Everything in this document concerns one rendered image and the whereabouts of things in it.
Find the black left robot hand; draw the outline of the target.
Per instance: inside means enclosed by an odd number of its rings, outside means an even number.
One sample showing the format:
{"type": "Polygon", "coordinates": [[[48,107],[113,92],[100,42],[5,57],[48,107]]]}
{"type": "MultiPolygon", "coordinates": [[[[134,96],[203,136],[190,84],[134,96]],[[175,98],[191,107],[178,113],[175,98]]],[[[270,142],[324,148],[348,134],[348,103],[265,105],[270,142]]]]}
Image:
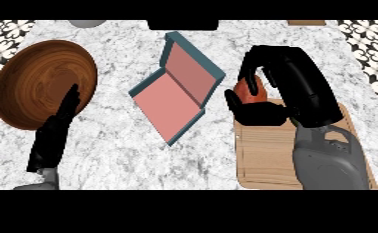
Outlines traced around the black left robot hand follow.
{"type": "Polygon", "coordinates": [[[27,172],[57,167],[78,104],[78,85],[73,84],[66,92],[55,114],[47,118],[42,126],[35,131],[35,140],[26,165],[27,172]]]}

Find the pale wooden cutting board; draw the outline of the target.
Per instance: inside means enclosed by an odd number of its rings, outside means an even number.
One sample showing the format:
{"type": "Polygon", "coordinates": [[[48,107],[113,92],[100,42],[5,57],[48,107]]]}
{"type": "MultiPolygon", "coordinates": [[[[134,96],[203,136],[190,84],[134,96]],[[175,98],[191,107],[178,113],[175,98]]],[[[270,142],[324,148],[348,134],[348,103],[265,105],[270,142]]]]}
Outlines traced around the pale wooden cutting board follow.
{"type": "MultiPolygon", "coordinates": [[[[354,125],[348,115],[332,124],[354,135],[354,125]]],[[[296,126],[234,126],[236,178],[250,189],[302,189],[295,176],[292,151],[296,126]]],[[[368,189],[378,190],[370,167],[366,162],[368,189]]]]}

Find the pink and teal open box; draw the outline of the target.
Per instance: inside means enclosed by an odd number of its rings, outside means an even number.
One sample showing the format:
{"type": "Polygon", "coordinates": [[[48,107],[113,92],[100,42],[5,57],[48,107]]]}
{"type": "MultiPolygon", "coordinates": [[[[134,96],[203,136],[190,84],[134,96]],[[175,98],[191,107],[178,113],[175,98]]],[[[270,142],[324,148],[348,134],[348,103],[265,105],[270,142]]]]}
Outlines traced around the pink and teal open box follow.
{"type": "Polygon", "coordinates": [[[205,114],[208,99],[224,76],[181,34],[168,32],[159,69],[128,91],[168,145],[205,114]]]}

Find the grey round object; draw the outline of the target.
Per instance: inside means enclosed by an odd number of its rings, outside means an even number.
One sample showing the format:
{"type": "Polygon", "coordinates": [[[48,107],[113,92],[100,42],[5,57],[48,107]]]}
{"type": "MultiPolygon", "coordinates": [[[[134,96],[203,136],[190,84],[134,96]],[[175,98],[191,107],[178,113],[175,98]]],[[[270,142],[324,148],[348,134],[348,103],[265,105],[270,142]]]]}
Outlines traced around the grey round object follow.
{"type": "Polygon", "coordinates": [[[67,22],[76,28],[94,28],[101,25],[106,20],[67,20],[67,22]]]}

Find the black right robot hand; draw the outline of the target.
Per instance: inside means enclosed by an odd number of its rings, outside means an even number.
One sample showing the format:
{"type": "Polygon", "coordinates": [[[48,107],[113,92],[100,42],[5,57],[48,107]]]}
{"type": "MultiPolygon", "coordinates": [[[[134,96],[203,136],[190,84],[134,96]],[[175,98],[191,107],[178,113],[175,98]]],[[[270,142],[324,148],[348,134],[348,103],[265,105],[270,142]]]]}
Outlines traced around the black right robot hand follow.
{"type": "Polygon", "coordinates": [[[253,45],[244,53],[237,84],[243,93],[227,89],[224,97],[234,120],[244,126],[280,126],[293,118],[305,128],[314,128],[342,119],[327,81],[299,47],[253,45]],[[255,76],[258,67],[278,90],[281,105],[258,99],[264,94],[255,76]]]}

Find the brown wooden bowl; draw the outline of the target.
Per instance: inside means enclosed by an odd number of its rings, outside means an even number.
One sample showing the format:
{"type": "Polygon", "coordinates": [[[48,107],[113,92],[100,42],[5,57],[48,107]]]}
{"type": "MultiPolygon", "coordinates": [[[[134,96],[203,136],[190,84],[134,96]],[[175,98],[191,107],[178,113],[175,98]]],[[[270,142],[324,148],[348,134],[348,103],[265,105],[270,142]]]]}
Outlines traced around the brown wooden bowl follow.
{"type": "Polygon", "coordinates": [[[79,113],[97,85],[95,63],[86,50],[64,40],[47,40],[23,48],[0,69],[0,119],[17,129],[35,130],[57,112],[73,84],[79,113]]]}

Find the black appliance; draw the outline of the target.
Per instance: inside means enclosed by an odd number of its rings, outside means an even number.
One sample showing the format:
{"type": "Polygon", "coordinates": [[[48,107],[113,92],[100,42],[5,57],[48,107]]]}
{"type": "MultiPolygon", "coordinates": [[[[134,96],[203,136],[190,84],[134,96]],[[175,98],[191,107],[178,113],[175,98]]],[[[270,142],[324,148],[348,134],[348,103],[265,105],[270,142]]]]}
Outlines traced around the black appliance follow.
{"type": "Polygon", "coordinates": [[[150,30],[199,30],[213,31],[218,27],[216,20],[148,20],[147,26],[150,30]]]}

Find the small brown wooden object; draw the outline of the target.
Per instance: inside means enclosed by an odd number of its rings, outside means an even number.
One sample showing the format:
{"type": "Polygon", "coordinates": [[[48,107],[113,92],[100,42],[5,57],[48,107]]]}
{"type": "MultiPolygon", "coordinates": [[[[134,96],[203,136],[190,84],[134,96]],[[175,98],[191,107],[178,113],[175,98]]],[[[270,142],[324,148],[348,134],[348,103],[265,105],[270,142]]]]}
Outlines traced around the small brown wooden object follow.
{"type": "Polygon", "coordinates": [[[287,20],[289,26],[324,26],[324,20],[287,20]]]}

